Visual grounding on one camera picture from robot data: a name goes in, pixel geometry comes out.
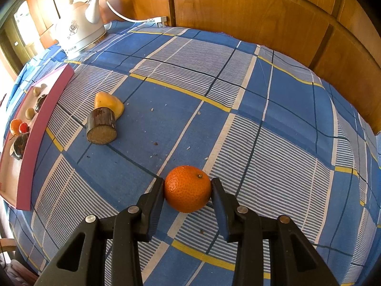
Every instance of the white cable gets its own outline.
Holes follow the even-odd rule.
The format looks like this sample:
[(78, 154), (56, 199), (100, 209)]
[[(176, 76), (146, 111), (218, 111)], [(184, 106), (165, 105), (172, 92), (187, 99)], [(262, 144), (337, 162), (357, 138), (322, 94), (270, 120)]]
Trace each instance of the white cable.
[(127, 18), (127, 17), (124, 17), (123, 15), (119, 14), (112, 6), (111, 4), (109, 3), (108, 0), (105, 0), (106, 1), (106, 4), (108, 5), (108, 7), (110, 8), (110, 10), (117, 16), (119, 16), (120, 18), (126, 20), (126, 21), (129, 21), (129, 22), (153, 22), (153, 23), (164, 23), (166, 22), (166, 17), (163, 16), (163, 17), (155, 17), (155, 18), (148, 18), (148, 19), (145, 19), (145, 20), (134, 20), (134, 19), (130, 19), (130, 18)]
[(112, 6), (111, 4), (109, 3), (108, 0), (105, 0), (106, 1), (106, 4), (109, 6), (110, 10), (112, 10), (115, 15), (118, 15), (120, 18), (126, 20), (126, 21), (129, 21), (129, 22), (154, 22), (152, 18), (150, 19), (145, 19), (145, 20), (134, 20), (134, 19), (130, 19), (130, 18), (127, 18), (127, 17), (124, 17), (123, 15), (119, 14)]

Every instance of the blue plaid tablecloth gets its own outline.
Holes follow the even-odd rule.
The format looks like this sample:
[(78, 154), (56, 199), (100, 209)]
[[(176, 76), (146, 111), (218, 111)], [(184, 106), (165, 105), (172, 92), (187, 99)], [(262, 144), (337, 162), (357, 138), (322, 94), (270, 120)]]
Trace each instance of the blue plaid tablecloth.
[[(370, 271), (381, 253), (381, 138), (311, 70), (221, 33), (121, 22), (75, 61), (65, 58), (54, 45), (27, 64), (7, 109), (11, 119), (24, 91), (63, 63), (75, 69), (40, 146), (32, 211), (8, 208), (37, 272), (86, 215), (117, 214), (183, 164), (219, 177), (260, 215), (289, 215), (340, 284)], [(103, 146), (86, 140), (98, 91), (125, 104), (117, 139)], [(164, 203), (153, 240), (139, 244), (144, 285), (231, 285), (236, 248), (218, 234), (211, 202), (191, 214)]]

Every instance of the small orange fruit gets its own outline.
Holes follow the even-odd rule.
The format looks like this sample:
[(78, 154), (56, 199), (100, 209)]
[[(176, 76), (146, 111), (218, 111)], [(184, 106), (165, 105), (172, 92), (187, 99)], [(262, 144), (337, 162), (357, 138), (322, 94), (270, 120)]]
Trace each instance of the small orange fruit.
[(21, 119), (13, 119), (11, 121), (11, 123), (10, 123), (9, 131), (13, 135), (20, 135), (19, 127), (20, 127), (21, 124), (22, 124), (22, 120)]
[(191, 165), (181, 165), (168, 173), (164, 196), (170, 206), (182, 213), (191, 213), (208, 203), (212, 193), (209, 177)]

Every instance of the small red fruit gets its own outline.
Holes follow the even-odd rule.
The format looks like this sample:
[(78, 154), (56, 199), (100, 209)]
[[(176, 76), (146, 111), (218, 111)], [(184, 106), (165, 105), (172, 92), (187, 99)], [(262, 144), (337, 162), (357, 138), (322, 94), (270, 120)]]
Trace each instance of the small red fruit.
[(19, 126), (19, 132), (20, 133), (27, 133), (27, 132), (29, 132), (29, 126), (28, 126), (28, 124), (26, 122), (23, 122), (23, 123), (20, 124), (20, 126)]

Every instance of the pink tray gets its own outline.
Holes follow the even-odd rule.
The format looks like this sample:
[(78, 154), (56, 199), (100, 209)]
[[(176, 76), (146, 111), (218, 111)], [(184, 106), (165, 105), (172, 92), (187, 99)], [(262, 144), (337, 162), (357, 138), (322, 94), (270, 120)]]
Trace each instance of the pink tray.
[[(49, 73), (29, 89), (17, 109), (15, 118), (27, 122), (30, 130), (24, 156), (22, 160), (16, 160), (10, 156), (9, 150), (16, 136), (13, 137), (8, 132), (0, 159), (0, 196), (16, 209), (30, 210), (34, 167), (42, 137), (58, 99), (73, 74), (74, 71), (68, 64)], [(39, 113), (36, 113), (33, 119), (29, 121), (25, 117), (25, 111), (30, 107), (34, 108), (39, 98), (33, 95), (33, 88), (45, 85), (46, 87), (41, 89), (40, 95), (47, 94), (46, 99)]]

